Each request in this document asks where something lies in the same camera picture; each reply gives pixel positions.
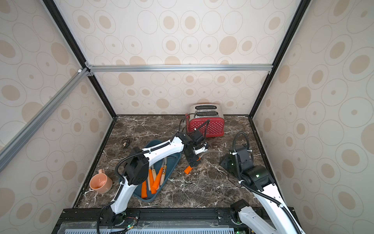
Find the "orange handle sickle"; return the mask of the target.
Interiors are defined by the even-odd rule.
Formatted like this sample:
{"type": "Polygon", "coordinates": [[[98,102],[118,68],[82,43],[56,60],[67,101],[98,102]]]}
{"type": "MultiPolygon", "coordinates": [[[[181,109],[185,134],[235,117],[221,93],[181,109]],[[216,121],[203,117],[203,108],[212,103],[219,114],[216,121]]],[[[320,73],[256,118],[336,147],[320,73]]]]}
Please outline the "orange handle sickle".
{"type": "Polygon", "coordinates": [[[147,182],[144,181],[141,186],[141,198],[146,199],[148,197],[148,186],[147,182]]]}
{"type": "MultiPolygon", "coordinates": [[[[151,172],[151,169],[149,169],[149,173],[150,173],[150,177],[151,177],[151,186],[153,186],[153,176],[152,176],[152,172],[151,172]]],[[[151,188],[151,193],[152,194],[156,194],[157,190],[154,190],[153,188],[151,188]]]]}
{"type": "MultiPolygon", "coordinates": [[[[202,158],[203,156],[205,156],[206,154],[209,154],[209,153],[219,153],[219,151],[216,151],[216,150],[206,150],[206,151],[204,151],[204,152],[199,156],[198,162],[200,162],[200,160],[201,160],[201,158],[202,158]]],[[[192,169],[193,169],[193,167],[188,166],[188,167],[184,170],[184,173],[185,173],[186,175],[189,175],[190,172],[192,171],[192,169]]]]}
{"type": "Polygon", "coordinates": [[[164,170],[164,167],[161,167],[160,170],[159,170],[159,173],[156,176],[156,179],[155,179],[155,181],[153,183],[153,186],[152,186],[152,188],[154,190],[157,190],[160,186],[160,181],[161,181],[161,177],[162,177],[162,174],[163,174],[163,170],[164,170]]]}

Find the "wooden handle sickle labelled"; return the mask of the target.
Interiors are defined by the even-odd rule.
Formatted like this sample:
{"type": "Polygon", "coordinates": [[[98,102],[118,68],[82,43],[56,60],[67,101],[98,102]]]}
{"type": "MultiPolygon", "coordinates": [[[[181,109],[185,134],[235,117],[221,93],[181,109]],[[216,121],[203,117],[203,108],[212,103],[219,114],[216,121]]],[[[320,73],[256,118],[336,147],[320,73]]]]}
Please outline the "wooden handle sickle labelled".
{"type": "Polygon", "coordinates": [[[164,181],[165,181],[165,177],[166,177],[166,171],[167,171],[167,158],[164,158],[163,159],[163,170],[162,170],[162,174],[161,174],[161,178],[160,178],[160,186],[163,185],[164,181]]]}

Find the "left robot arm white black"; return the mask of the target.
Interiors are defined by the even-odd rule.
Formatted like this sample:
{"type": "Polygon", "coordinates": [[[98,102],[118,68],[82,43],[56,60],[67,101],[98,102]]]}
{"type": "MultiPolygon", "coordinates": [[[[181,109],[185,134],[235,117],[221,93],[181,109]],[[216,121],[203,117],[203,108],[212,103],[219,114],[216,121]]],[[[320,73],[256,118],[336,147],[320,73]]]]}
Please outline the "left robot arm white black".
{"type": "Polygon", "coordinates": [[[138,185],[147,181],[149,168],[160,160],[176,153],[183,153],[191,168],[200,163],[200,155],[206,152],[206,133],[210,121],[205,121],[191,132],[177,131],[170,139],[156,146],[139,149],[133,148],[130,156],[122,159],[115,167],[119,178],[119,189],[110,203],[104,205],[98,213],[96,231],[100,233],[100,220],[103,212],[111,208],[115,215],[124,212],[138,185]]]}

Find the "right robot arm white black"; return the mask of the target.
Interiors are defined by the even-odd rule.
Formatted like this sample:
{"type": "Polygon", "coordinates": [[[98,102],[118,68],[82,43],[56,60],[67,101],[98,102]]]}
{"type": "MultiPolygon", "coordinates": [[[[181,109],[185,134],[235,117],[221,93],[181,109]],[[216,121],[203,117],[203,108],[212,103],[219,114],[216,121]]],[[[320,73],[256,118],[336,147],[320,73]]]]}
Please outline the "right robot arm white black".
{"type": "Polygon", "coordinates": [[[238,180],[240,188],[245,188],[262,204],[270,225],[248,202],[241,199],[230,206],[234,224],[244,224],[255,234],[303,234],[304,231],[282,199],[275,179],[260,165],[254,165],[249,137],[243,131],[233,140],[232,149],[220,162],[230,175],[238,180]]]}

